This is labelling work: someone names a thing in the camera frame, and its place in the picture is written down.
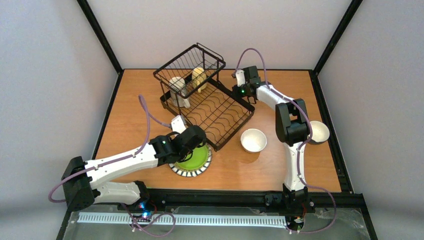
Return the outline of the tall patterned ceramic cup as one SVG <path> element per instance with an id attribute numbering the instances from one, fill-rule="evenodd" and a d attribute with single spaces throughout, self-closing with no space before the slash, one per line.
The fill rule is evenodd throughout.
<path id="1" fill-rule="evenodd" d="M 184 98 L 187 95 L 186 83 L 183 77 L 175 76 L 169 80 L 170 95 L 172 103 L 175 107 L 190 108 L 189 98 Z"/>

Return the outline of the black wire dish rack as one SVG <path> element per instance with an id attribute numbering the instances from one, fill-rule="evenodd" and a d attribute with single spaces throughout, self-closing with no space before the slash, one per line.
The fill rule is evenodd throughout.
<path id="1" fill-rule="evenodd" d="M 153 72 L 160 82 L 164 109 L 173 115 L 182 115 L 188 126 L 197 125 L 205 131 L 208 144 L 219 151 L 251 119 L 255 108 L 246 100 L 236 99 L 232 91 L 220 80 L 220 71 L 226 66 L 224 58 L 210 48 L 196 43 L 173 57 Z M 207 87 L 197 92 L 192 86 L 194 68 L 203 68 L 207 75 Z M 184 78 L 190 108 L 175 107 L 169 81 L 173 77 Z"/>

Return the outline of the yellow ceramic mug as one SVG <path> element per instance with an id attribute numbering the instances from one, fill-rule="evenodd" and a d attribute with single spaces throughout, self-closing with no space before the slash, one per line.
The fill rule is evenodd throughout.
<path id="1" fill-rule="evenodd" d="M 202 90 L 204 90 L 207 87 L 207 81 L 206 81 L 207 75 L 205 70 L 202 67 L 194 68 L 192 70 L 191 78 L 192 78 L 192 86 L 194 89 L 203 83 L 203 85 L 197 89 L 197 92 L 200 94 Z"/>

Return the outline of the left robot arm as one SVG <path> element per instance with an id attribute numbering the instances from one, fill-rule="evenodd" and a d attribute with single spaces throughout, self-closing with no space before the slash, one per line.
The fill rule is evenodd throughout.
<path id="1" fill-rule="evenodd" d="M 197 125 L 181 133 L 173 131 L 151 139 L 139 147 L 115 156 L 84 161 L 72 158 L 63 175 L 63 191 L 68 211 L 76 212 L 93 204 L 132 205 L 149 199 L 141 181 L 118 183 L 113 180 L 144 169 L 174 165 L 192 159 L 194 150 L 207 142 L 206 133 Z"/>

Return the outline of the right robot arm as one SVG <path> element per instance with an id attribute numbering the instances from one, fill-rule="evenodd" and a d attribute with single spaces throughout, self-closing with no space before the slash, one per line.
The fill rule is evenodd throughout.
<path id="1" fill-rule="evenodd" d="M 312 136 L 305 101 L 288 97 L 269 82 L 261 80 L 256 66 L 238 69 L 232 77 L 236 79 L 236 85 L 232 87 L 236 98 L 253 98 L 275 111 L 275 133 L 286 154 L 280 203 L 287 209 L 299 208 L 308 198 L 304 155 L 306 143 Z"/>

